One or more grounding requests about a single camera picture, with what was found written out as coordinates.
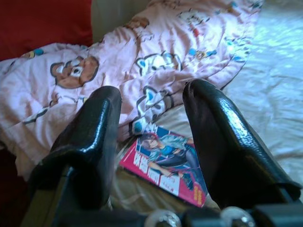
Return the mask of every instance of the pink blanket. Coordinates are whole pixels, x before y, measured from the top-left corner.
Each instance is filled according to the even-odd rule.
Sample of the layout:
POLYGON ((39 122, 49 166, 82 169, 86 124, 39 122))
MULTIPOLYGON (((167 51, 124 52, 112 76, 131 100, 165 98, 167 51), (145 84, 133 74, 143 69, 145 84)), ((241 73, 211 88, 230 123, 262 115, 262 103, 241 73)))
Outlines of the pink blanket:
POLYGON ((122 95, 119 139, 140 134, 182 104, 191 79, 218 88, 241 69, 261 2, 152 0, 128 24, 91 47, 51 44, 0 62, 0 140, 28 178, 97 88, 122 95))

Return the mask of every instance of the pillow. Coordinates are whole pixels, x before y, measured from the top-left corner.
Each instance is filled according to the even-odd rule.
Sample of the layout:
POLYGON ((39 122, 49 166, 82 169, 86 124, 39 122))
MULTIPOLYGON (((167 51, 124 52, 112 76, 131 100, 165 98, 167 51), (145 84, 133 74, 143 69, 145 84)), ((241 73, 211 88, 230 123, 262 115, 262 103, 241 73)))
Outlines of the pillow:
POLYGON ((91 0, 3 0, 0 61, 51 43, 90 46, 91 0))

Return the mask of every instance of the anime girl illustration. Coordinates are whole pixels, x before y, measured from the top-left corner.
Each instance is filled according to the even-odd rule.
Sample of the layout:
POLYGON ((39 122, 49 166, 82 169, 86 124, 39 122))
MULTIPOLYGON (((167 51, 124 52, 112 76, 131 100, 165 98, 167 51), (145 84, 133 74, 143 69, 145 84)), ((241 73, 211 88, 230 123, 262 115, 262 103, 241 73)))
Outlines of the anime girl illustration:
POLYGON ((206 192, 206 185, 192 139, 173 134, 159 138, 156 134, 147 133, 140 136, 138 142, 151 153, 148 158, 150 168, 165 176, 178 175, 190 190, 193 190, 194 179, 206 192), (178 168, 182 165, 187 165, 189 168, 178 168))

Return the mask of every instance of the magazine cover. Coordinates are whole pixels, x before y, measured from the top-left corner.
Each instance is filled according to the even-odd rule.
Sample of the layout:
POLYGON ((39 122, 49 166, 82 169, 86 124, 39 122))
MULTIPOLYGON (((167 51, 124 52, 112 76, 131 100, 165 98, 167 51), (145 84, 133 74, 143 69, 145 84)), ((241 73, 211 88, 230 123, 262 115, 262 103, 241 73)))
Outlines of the magazine cover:
POLYGON ((192 139, 156 127, 145 131, 119 164, 191 204, 204 205, 207 189, 192 139))

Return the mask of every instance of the manga magazine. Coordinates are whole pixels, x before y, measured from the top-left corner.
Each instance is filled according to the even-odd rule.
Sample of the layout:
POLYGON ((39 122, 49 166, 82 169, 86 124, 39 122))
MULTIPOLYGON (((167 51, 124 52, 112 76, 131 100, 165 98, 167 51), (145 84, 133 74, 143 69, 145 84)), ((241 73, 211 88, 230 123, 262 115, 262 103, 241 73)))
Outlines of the manga magazine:
POLYGON ((161 127, 146 130, 119 164, 193 205, 204 205, 207 189, 192 139, 161 127))

